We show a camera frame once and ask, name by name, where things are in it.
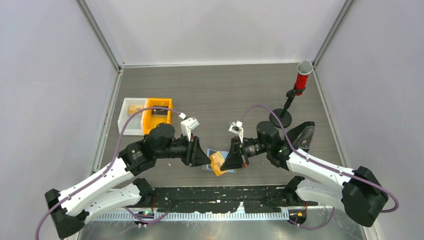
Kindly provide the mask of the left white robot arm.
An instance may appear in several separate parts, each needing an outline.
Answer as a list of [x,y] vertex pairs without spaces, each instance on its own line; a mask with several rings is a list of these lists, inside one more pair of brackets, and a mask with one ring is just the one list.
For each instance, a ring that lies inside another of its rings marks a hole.
[[158,159],[181,159],[189,167],[210,164],[199,137],[192,133],[198,125],[194,117],[183,120],[180,123],[182,134],[175,138],[175,128],[160,123],[142,140],[127,145],[108,165],[80,183],[61,191],[48,190],[44,198],[58,237],[64,239],[74,235],[106,211],[136,204],[148,207],[154,197],[144,178],[137,178],[118,193],[108,191],[153,168]]

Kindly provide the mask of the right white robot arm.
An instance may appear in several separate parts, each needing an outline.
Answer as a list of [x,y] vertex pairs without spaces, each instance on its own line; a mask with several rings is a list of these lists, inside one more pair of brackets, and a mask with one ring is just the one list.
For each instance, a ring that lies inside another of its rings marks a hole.
[[246,168],[250,157],[265,154],[275,167],[298,173],[286,185],[285,198],[291,205],[321,203],[343,211],[359,225],[371,227],[389,200],[370,169],[335,165],[308,153],[315,130],[313,121],[298,125],[284,137],[270,121],[257,124],[256,138],[243,136],[240,121],[228,130],[236,136],[220,169]]

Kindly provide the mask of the blue grey card holder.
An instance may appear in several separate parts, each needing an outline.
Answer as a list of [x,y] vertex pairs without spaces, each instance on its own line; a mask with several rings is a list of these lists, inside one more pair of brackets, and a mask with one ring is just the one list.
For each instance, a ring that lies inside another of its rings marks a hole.
[[[214,157],[211,157],[215,155],[216,153],[219,153],[222,156],[222,160],[219,160],[218,163],[215,163]],[[225,170],[225,171],[220,170],[220,166],[221,164],[224,163],[224,160],[228,156],[228,154],[229,154],[228,151],[218,151],[218,150],[208,148],[206,151],[206,155],[210,158],[211,164],[204,165],[202,167],[202,170],[206,172],[214,173],[217,177],[227,173],[236,174],[237,173],[236,169]]]

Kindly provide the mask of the orange credit card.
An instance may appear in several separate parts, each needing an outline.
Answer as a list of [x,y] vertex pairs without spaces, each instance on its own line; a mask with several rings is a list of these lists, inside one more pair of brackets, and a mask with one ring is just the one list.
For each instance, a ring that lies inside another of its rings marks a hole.
[[211,168],[214,172],[214,174],[219,177],[225,173],[227,173],[229,170],[221,170],[222,164],[225,162],[225,158],[223,157],[222,153],[220,151],[217,151],[209,156],[211,160]]

